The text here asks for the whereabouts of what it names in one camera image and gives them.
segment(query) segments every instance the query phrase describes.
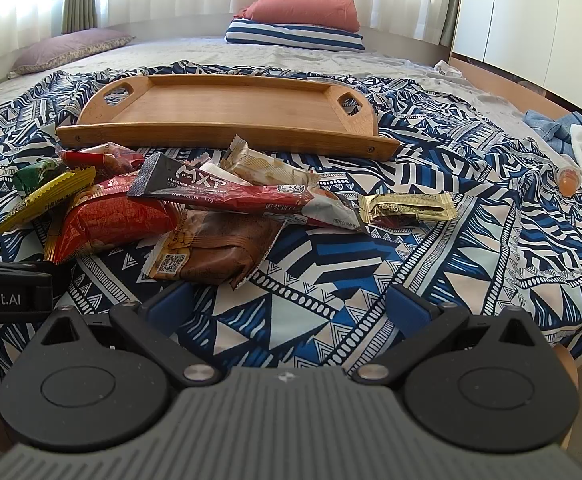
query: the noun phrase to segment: yellow snack wrapper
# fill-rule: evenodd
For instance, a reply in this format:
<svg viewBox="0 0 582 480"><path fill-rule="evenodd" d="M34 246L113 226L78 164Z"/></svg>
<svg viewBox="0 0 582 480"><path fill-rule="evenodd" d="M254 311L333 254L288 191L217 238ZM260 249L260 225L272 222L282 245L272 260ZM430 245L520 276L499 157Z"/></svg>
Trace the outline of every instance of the yellow snack wrapper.
<svg viewBox="0 0 582 480"><path fill-rule="evenodd" d="M94 182L95 168L67 171L36 189L0 222L0 234L26 224Z"/></svg>
<svg viewBox="0 0 582 480"><path fill-rule="evenodd" d="M220 160L220 168L260 186L298 184L318 187L320 181L317 173L296 168L265 153L251 150L247 141L238 136L233 138L225 156Z"/></svg>
<svg viewBox="0 0 582 480"><path fill-rule="evenodd" d="M358 196L362 222L387 228L398 228L411 221L446 222L457 218L457 209L449 193L388 193Z"/></svg>

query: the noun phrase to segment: snack wrapper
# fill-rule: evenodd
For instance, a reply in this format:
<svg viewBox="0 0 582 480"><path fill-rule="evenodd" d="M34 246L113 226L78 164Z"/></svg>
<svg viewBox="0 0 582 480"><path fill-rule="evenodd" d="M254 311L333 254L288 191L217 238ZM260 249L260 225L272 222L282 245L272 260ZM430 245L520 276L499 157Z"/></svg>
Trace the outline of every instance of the snack wrapper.
<svg viewBox="0 0 582 480"><path fill-rule="evenodd" d="M301 170L277 160L272 156L249 149L247 141L235 136L225 156L220 160L220 168L260 186L298 184L318 187L320 175Z"/></svg>
<svg viewBox="0 0 582 480"><path fill-rule="evenodd" d="M457 209L449 193L359 195L358 202L364 223L392 229L414 221L446 222L457 218Z"/></svg>
<svg viewBox="0 0 582 480"><path fill-rule="evenodd" d="M43 260L48 262L53 260L58 238L62 232L62 224L65 222L66 209L68 205L69 204L67 201L65 202L64 207L54 207L50 212L51 223L49 224L49 229L47 230L47 239L45 240L45 249L42 255Z"/></svg>
<svg viewBox="0 0 582 480"><path fill-rule="evenodd" d="M363 230L357 212L324 189L296 184L241 186L164 153L146 159L129 196L159 198L197 209L275 216L291 223Z"/></svg>
<svg viewBox="0 0 582 480"><path fill-rule="evenodd" d="M94 168L66 171L62 175L55 177L33 191L9 211L9 214L0 222L0 234L39 217L74 193L90 186L94 181L94 177Z"/></svg>
<svg viewBox="0 0 582 480"><path fill-rule="evenodd" d="M69 168L87 168L96 170L94 182L99 183L113 176L137 170L145 161L142 153L134 152L115 142L106 142L79 152L65 151L60 148L56 153Z"/></svg>
<svg viewBox="0 0 582 480"><path fill-rule="evenodd" d="M111 178L78 193L69 204L60 236L45 254L55 264L73 256L113 249L175 228L178 212L159 200L127 198L135 173Z"/></svg>
<svg viewBox="0 0 582 480"><path fill-rule="evenodd" d="M160 238L142 271L159 280L220 285L235 290L258 269L283 223L219 211L185 210L174 231Z"/></svg>
<svg viewBox="0 0 582 480"><path fill-rule="evenodd" d="M17 170L12 176L12 182L18 195L25 197L68 169L60 158L44 158Z"/></svg>
<svg viewBox="0 0 582 480"><path fill-rule="evenodd" d="M225 171L222 168L220 168L220 166L215 165L211 160L209 153L205 153L200 158L193 160L191 162L191 165L195 166L196 168L200 168L202 171L206 171L207 173L210 173L213 176L219 176L224 180L228 180L229 182L233 182L235 184L242 184L243 186L251 185L250 182L247 182L243 178L240 178L239 176L233 173L229 173L228 171Z"/></svg>

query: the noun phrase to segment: blue cloth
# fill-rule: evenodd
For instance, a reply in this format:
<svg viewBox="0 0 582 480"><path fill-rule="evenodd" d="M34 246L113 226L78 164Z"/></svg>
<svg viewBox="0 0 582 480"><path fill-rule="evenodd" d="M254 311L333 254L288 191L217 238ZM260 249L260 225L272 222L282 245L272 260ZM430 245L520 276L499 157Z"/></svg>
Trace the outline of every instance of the blue cloth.
<svg viewBox="0 0 582 480"><path fill-rule="evenodd" d="M571 145L570 128L573 124L582 126L581 113L573 112L554 121L535 110L529 110L524 115L524 122L546 140L547 144L556 152L568 155L575 160L573 146Z"/></svg>

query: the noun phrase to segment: gold wrapper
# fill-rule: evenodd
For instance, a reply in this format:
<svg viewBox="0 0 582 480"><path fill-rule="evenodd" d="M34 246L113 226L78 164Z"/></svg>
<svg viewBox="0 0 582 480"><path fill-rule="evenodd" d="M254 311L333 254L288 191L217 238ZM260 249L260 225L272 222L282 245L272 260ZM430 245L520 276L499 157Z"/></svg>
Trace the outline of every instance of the gold wrapper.
<svg viewBox="0 0 582 480"><path fill-rule="evenodd" d="M235 136L220 160L220 168L260 186L298 184L318 187L320 181L317 173L296 168L265 153L249 149L246 140L238 136Z"/></svg>
<svg viewBox="0 0 582 480"><path fill-rule="evenodd" d="M360 217L366 224L379 225L382 218L402 215L436 222L447 222L457 217L457 209L449 193L359 195L358 201Z"/></svg>

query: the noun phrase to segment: purple pillow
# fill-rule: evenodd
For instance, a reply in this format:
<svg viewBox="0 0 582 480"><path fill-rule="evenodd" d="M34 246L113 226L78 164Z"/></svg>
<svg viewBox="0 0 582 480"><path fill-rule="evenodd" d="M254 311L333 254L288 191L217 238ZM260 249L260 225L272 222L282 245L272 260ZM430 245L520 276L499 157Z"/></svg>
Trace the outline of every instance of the purple pillow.
<svg viewBox="0 0 582 480"><path fill-rule="evenodd" d="M134 36L109 28L89 28L38 41L15 61L12 72L33 74L125 46Z"/></svg>

